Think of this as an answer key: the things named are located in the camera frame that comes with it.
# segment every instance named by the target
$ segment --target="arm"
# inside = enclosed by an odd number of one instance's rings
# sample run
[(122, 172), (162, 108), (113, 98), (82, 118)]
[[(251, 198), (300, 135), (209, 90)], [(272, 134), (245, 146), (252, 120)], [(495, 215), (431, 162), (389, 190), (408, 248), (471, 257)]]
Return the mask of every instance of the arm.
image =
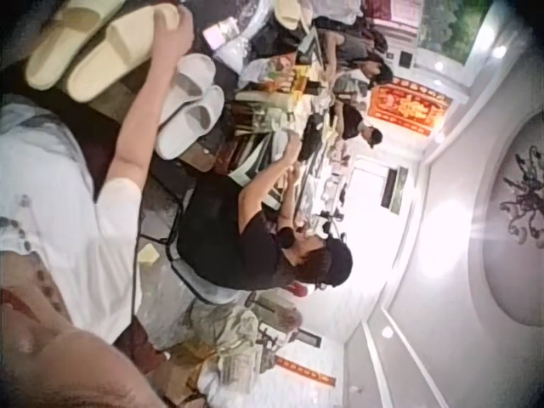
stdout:
[(334, 104), (334, 113), (337, 115), (337, 118), (338, 118), (338, 121), (337, 121), (338, 136), (342, 137), (342, 134), (344, 131), (343, 103), (337, 102), (336, 104)]
[(167, 29), (162, 14), (155, 15), (151, 67), (121, 126), (106, 182), (125, 178), (141, 190), (144, 188), (170, 82), (179, 59), (189, 51), (193, 36), (192, 15), (186, 8), (180, 9), (179, 26), (175, 30)]
[(344, 38), (342, 35), (334, 31), (327, 31), (325, 34), (325, 55), (329, 65), (327, 66), (327, 76), (330, 78), (330, 82), (334, 79), (337, 73), (337, 46), (342, 45)]
[(281, 202), (280, 216), (278, 217), (278, 230), (289, 227), (293, 228), (295, 218), (295, 189), (300, 179), (300, 163), (297, 161), (293, 165), (287, 178), (287, 188), (283, 193)]
[(244, 232), (247, 224), (261, 211), (264, 197), (272, 190), (274, 184), (297, 160), (302, 147), (300, 137), (289, 131), (289, 143), (279, 161), (275, 161), (259, 173), (238, 196), (238, 229)]

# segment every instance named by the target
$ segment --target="merchandise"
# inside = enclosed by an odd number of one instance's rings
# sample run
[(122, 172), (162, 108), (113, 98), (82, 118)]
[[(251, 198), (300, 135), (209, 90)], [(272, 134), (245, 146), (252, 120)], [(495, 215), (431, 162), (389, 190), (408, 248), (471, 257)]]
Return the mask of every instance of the merchandise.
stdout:
[(178, 10), (168, 3), (140, 8), (113, 21), (106, 30), (105, 40), (68, 78), (68, 94), (74, 100), (88, 102), (150, 57), (156, 10), (164, 15), (169, 29), (178, 26)]
[(204, 97), (186, 105), (162, 128), (156, 141), (156, 153), (164, 160), (172, 160), (198, 138), (212, 130), (224, 107), (223, 90), (213, 85)]
[(164, 123), (183, 104), (194, 102), (204, 96), (213, 85), (215, 64), (203, 54), (191, 54), (178, 62), (178, 72), (162, 108), (161, 121)]
[(111, 19), (125, 0), (70, 0), (54, 17), (26, 66), (26, 81), (40, 90), (51, 88), (87, 41)]

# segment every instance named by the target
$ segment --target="decorative ceiling medallion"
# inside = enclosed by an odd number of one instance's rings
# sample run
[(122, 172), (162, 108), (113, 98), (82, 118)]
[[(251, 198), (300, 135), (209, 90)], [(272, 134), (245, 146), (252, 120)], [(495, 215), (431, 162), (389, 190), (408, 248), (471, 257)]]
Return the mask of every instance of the decorative ceiling medallion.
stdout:
[(544, 156), (536, 146), (529, 148), (529, 157), (516, 155), (523, 176), (518, 182), (503, 178), (513, 193), (513, 199), (504, 201), (500, 209), (508, 213), (508, 233), (519, 245), (530, 236), (536, 247), (544, 249)]

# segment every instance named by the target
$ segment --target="light fixture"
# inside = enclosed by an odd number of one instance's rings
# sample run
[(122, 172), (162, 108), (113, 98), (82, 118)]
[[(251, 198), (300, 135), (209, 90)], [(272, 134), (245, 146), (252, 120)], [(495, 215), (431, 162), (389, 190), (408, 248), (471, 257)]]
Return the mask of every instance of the light fixture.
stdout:
[[(516, 155), (516, 163), (523, 177), (517, 183), (510, 178), (502, 179), (515, 198), (502, 202), (499, 208), (508, 213), (508, 234), (513, 235), (519, 245), (523, 245), (530, 236), (537, 248), (544, 249), (544, 228), (535, 227), (539, 224), (535, 222), (537, 216), (544, 221), (544, 198), (540, 192), (544, 190), (544, 154), (536, 146), (531, 146), (529, 158)], [(521, 225), (524, 220), (527, 220), (527, 226)]]
[(393, 329), (390, 326), (385, 326), (382, 330), (382, 336), (385, 338), (391, 338), (394, 335)]
[(444, 132), (438, 132), (434, 135), (434, 141), (438, 144), (441, 144), (445, 140)]
[(495, 47), (495, 49), (493, 49), (493, 56), (495, 58), (497, 58), (498, 60), (500, 60), (502, 57), (504, 57), (507, 53), (507, 48), (506, 46), (504, 45), (501, 45), (499, 47)]

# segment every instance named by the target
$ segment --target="cream slipper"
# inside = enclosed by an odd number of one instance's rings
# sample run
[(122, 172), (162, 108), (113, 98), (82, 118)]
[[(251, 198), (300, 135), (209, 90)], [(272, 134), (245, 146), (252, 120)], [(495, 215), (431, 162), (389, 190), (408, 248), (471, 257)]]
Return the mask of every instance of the cream slipper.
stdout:
[(168, 3), (143, 7), (113, 21), (106, 30), (105, 40), (68, 78), (68, 94), (74, 100), (88, 102), (150, 57), (155, 10), (164, 14), (169, 29), (178, 26), (178, 10)]
[(51, 88), (87, 41), (110, 20), (125, 0), (70, 0), (55, 16), (26, 66), (26, 81), (35, 89)]
[(212, 130), (223, 107), (223, 90), (213, 85), (201, 100), (181, 108), (164, 125), (156, 140), (156, 153), (164, 160), (172, 160), (181, 155), (198, 138)]

